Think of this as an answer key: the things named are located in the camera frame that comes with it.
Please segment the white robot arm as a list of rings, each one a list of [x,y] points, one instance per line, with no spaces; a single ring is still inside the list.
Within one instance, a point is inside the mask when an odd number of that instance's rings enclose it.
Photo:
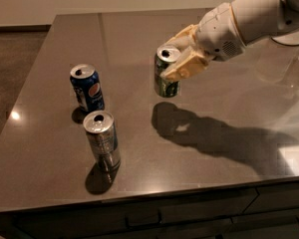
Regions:
[[[166,43],[180,57],[160,76],[177,82],[199,74],[210,61],[241,55],[260,39],[299,31],[299,0],[234,0],[223,3],[196,25],[190,25]]]

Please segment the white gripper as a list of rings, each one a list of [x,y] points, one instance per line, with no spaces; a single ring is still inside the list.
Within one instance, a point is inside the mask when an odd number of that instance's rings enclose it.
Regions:
[[[193,49],[196,42],[205,52]],[[160,74],[168,82],[178,82],[201,73],[209,65],[209,55],[215,61],[227,61],[245,50],[229,3],[207,12],[197,26],[188,25],[166,43],[184,50],[176,62]]]

